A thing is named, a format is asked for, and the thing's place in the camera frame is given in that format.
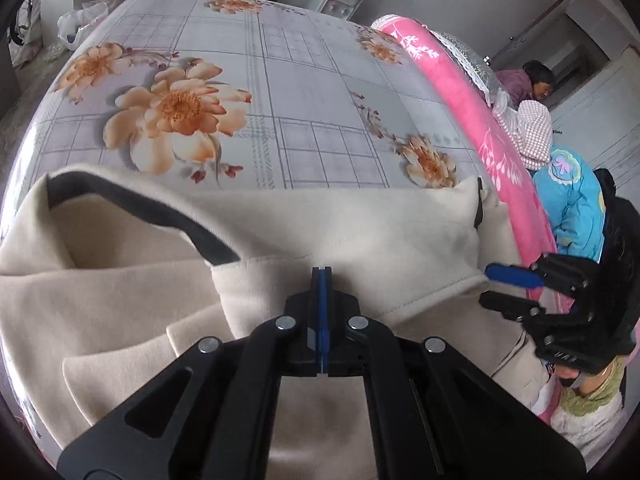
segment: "metal screw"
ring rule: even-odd
[[[296,320],[291,316],[280,316],[276,319],[276,326],[280,330],[291,330],[296,325]]]
[[[354,330],[362,330],[369,326],[369,320],[363,316],[353,316],[349,320],[349,326]]]
[[[215,352],[220,346],[220,341],[215,337],[204,337],[198,341],[198,350],[203,354],[210,354]]]
[[[439,337],[430,337],[424,342],[424,347],[427,349],[427,352],[439,354],[440,352],[444,352],[447,344]]]

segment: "blue jacket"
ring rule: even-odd
[[[599,261],[605,207],[600,183],[584,159],[554,146],[551,162],[533,176],[558,253]]]

